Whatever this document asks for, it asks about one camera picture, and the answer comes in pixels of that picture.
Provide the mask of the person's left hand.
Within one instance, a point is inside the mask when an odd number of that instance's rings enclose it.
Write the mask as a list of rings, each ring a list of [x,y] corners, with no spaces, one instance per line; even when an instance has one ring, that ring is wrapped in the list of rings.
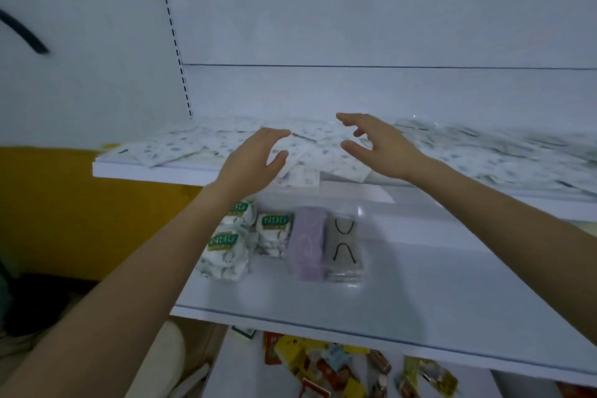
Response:
[[[290,135],[287,129],[261,128],[228,156],[217,179],[201,194],[214,192],[225,202],[236,203],[263,190],[276,179],[266,176],[266,164],[273,160],[272,150],[279,140]]]

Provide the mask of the person's right hand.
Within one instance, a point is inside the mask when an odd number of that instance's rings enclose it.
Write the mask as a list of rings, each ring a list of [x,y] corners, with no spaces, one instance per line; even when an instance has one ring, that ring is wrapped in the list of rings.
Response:
[[[344,126],[355,127],[355,138],[366,136],[371,142],[367,149],[374,152],[374,166],[370,168],[378,174],[415,183],[417,176],[433,165],[397,128],[373,115],[337,113],[336,117]]]

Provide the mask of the person's right forearm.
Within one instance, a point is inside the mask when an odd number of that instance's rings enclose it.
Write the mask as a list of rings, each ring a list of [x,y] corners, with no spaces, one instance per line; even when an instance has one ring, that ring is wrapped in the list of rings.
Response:
[[[407,180],[597,346],[597,237],[437,160],[417,162]]]

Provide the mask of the person's left forearm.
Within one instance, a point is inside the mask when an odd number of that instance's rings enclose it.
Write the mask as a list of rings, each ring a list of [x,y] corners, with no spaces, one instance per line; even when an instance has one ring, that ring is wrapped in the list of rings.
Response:
[[[242,196],[198,196],[61,319],[0,387],[0,398],[123,398],[202,250]]]

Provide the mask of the white green-label tissue pack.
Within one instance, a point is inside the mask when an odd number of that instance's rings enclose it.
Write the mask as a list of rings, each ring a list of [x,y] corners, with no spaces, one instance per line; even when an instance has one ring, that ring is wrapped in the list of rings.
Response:
[[[252,227],[257,220],[257,205],[255,199],[244,198],[237,202],[221,220],[220,225],[238,225]]]
[[[271,258],[285,258],[294,215],[291,212],[262,212],[257,216],[256,253]]]
[[[240,225],[220,225],[210,237],[195,270],[203,277],[240,281],[250,269],[257,233]]]

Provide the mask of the purple fabric packet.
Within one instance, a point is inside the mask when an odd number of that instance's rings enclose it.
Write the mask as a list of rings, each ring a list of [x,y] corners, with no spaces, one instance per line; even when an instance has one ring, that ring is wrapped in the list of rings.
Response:
[[[294,212],[286,261],[289,273],[295,279],[319,283],[324,281],[327,219],[328,211],[320,207],[300,207]]]

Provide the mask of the grey packet with black curves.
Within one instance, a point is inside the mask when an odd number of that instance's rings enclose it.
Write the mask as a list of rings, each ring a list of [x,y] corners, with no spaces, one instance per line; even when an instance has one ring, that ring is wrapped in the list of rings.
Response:
[[[362,283],[364,264],[354,218],[330,213],[326,220],[325,278],[335,283],[357,286]]]

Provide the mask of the pile of white printed packets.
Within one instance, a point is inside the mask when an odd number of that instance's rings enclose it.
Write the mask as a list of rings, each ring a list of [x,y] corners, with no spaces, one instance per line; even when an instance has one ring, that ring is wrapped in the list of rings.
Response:
[[[392,126],[426,156],[487,185],[575,190],[597,196],[595,136],[559,139],[524,130],[504,132],[475,130],[462,124],[438,125],[416,117],[399,119]],[[351,128],[338,121],[202,116],[192,122],[170,124],[153,135],[121,145],[129,147],[130,155],[148,168],[189,156],[196,160],[216,157],[224,162],[263,127],[291,131],[288,138],[275,144],[270,155],[273,159],[280,150],[289,153],[274,182],[286,178],[291,186],[314,186],[320,174],[325,173],[363,183],[373,172],[340,146],[343,140],[353,140],[371,148],[371,142],[367,137],[354,138]]]

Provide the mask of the slotted shelf upright strip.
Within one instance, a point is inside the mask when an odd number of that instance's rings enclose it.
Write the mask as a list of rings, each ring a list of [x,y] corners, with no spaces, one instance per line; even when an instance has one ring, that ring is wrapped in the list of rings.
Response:
[[[171,36],[173,38],[173,43],[174,43],[174,51],[175,51],[175,60],[177,63],[177,68],[180,72],[180,81],[182,84],[182,90],[183,90],[183,96],[184,96],[184,103],[186,106],[186,112],[189,115],[189,119],[192,121],[193,120],[193,108],[192,108],[192,103],[190,101],[190,97],[189,97],[189,91],[188,91],[188,82],[185,76],[185,72],[184,72],[184,65],[183,65],[183,61],[182,61],[182,55],[180,52],[180,47],[178,44],[178,38],[177,38],[177,33],[175,30],[175,23],[174,23],[174,17],[173,17],[173,12],[171,10],[171,6],[169,3],[169,0],[164,0],[165,3],[165,7],[166,7],[166,11],[167,11],[167,16],[168,16],[168,23],[169,23],[169,29],[171,32]]]

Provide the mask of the pile of colourful snack packets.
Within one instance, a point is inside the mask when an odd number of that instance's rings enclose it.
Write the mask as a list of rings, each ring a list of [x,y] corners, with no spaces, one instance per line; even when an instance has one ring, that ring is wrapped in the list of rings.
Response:
[[[389,398],[392,364],[377,349],[277,332],[262,334],[264,362],[282,365],[301,384],[298,398]],[[456,398],[459,379],[431,359],[405,356],[394,383],[399,398],[422,398],[423,380],[439,398]]]

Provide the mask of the yellow panel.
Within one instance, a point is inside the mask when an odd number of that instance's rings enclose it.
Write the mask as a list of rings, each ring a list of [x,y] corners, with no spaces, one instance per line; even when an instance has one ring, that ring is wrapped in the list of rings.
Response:
[[[201,190],[95,178],[96,155],[0,146],[0,259],[11,272],[101,280]]]

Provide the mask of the cream cloth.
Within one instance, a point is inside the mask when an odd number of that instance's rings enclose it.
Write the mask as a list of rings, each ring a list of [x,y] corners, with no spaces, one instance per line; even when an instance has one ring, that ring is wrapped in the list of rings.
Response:
[[[125,398],[189,398],[192,390],[207,379],[211,365],[203,364],[181,380],[186,348],[180,328],[167,320],[147,352]]]

